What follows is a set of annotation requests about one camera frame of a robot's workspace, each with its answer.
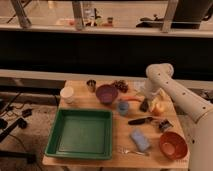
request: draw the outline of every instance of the red bowl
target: red bowl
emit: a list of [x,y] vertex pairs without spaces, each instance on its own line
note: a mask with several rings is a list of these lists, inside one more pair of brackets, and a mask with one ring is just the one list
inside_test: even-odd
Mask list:
[[104,84],[96,90],[96,97],[105,105],[111,104],[117,96],[118,90],[109,84]]
[[169,159],[176,160],[186,156],[186,141],[175,132],[164,132],[160,137],[159,146],[162,153]]

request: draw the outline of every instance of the floor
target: floor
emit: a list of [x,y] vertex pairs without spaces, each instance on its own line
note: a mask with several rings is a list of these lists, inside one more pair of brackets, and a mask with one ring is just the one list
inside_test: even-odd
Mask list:
[[[11,97],[16,96],[17,93],[0,93],[0,97],[9,100]],[[54,95],[40,95],[40,94],[20,94],[16,101],[12,103],[14,106],[13,114],[8,112],[8,115],[3,118],[6,119],[9,124],[12,123],[17,115],[21,115],[25,109],[32,109],[32,115],[25,118],[28,122],[26,129],[15,128],[11,135],[5,138],[0,144],[0,149],[16,151],[16,152],[31,152],[36,154],[36,164],[26,164],[24,159],[15,158],[0,158],[0,171],[62,171],[61,167],[57,166],[44,166],[42,165],[42,158],[45,147],[48,141],[49,131],[53,123],[55,113],[57,111],[58,98]],[[179,108],[177,108],[178,117],[180,123],[183,126],[183,130],[187,139],[189,147],[191,146],[194,123],[186,116]],[[72,171],[98,171],[99,168],[82,168],[71,167]],[[112,169],[104,168],[104,171],[159,171],[148,169]]]

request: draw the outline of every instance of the fork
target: fork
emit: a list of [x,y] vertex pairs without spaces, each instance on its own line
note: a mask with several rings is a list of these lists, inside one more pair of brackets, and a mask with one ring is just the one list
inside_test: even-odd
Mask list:
[[118,146],[118,152],[121,154],[128,154],[128,153],[133,153],[133,154],[138,154],[138,155],[144,155],[144,156],[149,156],[148,152],[139,152],[139,151],[133,151],[133,150],[129,150],[127,148]]

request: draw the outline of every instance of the knife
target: knife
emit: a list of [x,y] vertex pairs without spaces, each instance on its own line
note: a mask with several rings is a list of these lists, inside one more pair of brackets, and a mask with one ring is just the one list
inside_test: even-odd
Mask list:
[[150,123],[153,119],[154,119],[153,117],[140,118],[140,119],[131,120],[128,122],[128,124],[129,125],[141,125],[144,123]]

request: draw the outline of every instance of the orange bowl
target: orange bowl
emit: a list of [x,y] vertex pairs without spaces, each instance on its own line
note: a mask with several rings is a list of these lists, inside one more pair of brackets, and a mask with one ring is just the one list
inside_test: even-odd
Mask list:
[[162,153],[169,159],[176,160],[186,156],[186,141],[175,132],[164,132],[160,137],[159,146]]

